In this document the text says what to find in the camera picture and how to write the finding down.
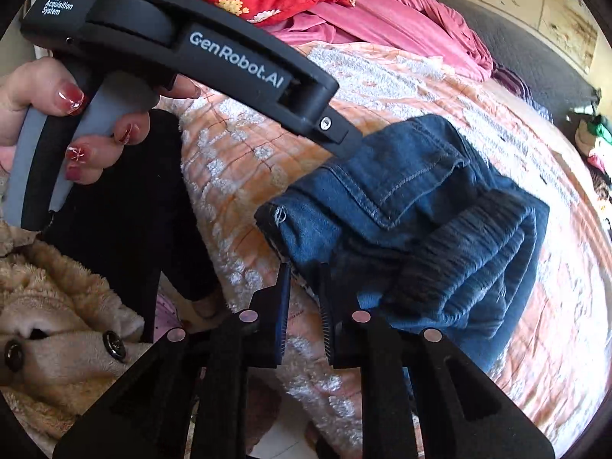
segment black button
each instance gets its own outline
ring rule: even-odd
[[[125,345],[117,333],[109,330],[102,335],[102,340],[104,341],[106,352],[111,354],[112,358],[120,362],[125,360],[125,356],[127,355]]]
[[[23,347],[17,340],[8,340],[4,346],[4,363],[14,373],[21,371],[23,367]]]

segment tile floor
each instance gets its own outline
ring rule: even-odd
[[[309,420],[300,403],[284,395],[276,423],[255,446],[251,456],[258,459],[317,459],[304,440]]]

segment pink blanket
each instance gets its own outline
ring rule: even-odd
[[[442,56],[457,74],[476,81],[489,79],[493,69],[489,50],[461,14],[436,0],[357,0],[354,8],[319,3],[263,29],[292,45],[365,41]]]

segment leg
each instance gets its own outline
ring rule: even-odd
[[[216,276],[181,174],[175,116],[151,112],[151,133],[129,146],[90,186],[75,185],[43,239],[104,276],[145,319],[152,340],[160,272],[187,299],[207,296]]]

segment blue denim jeans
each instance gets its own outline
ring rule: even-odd
[[[333,289],[396,328],[439,328],[485,371],[529,299],[548,217],[439,116],[370,134],[255,215],[315,293],[328,262]]]

